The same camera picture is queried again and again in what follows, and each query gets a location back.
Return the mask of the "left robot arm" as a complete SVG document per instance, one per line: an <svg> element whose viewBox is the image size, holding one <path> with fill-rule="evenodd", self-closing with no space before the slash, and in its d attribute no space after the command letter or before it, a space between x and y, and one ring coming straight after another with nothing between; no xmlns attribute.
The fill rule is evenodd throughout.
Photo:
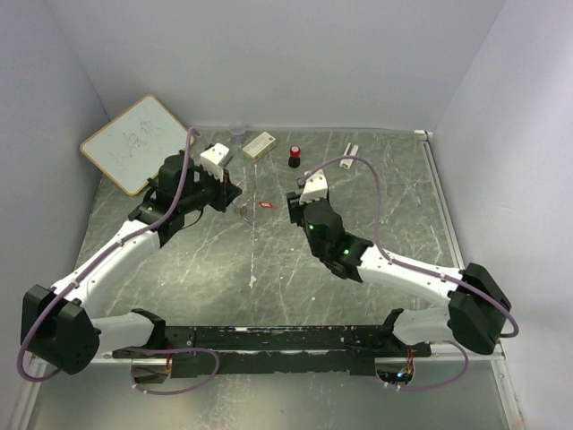
<svg viewBox="0 0 573 430"><path fill-rule="evenodd" d="M187 214L206 207L226 211L241 194L226 168L222 144L194 163L169 156L142 203L107 244L73 273L45 288L35 285L22 300L21 352L30 352L58 371L77 374L103 353L137 348L157 357L167 346L166 322L143 309L98 317L104 295L184 229Z"/></svg>

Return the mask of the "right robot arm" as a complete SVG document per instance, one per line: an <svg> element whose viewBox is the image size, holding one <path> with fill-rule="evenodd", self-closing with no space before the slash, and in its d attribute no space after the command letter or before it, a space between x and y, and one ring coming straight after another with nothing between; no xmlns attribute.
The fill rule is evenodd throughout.
<svg viewBox="0 0 573 430"><path fill-rule="evenodd" d="M409 346L453 341L480 355L490 355L502 336L511 304L493 276L480 264L464 269L418 262L346 232L328 199L305 202L286 194L291 223L302 228L312 255L343 280L368 282L419 297L430 308L396 311L380 335L381 349L401 355Z"/></svg>

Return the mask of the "large silver keyring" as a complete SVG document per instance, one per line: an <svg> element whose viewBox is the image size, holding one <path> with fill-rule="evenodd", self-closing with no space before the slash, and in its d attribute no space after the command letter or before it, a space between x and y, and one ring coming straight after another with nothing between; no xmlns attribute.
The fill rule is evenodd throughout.
<svg viewBox="0 0 573 430"><path fill-rule="evenodd" d="M245 202L238 203L235 206L235 213L241 218L242 221L252 227L256 226L255 212L256 201L253 196L248 198Z"/></svg>

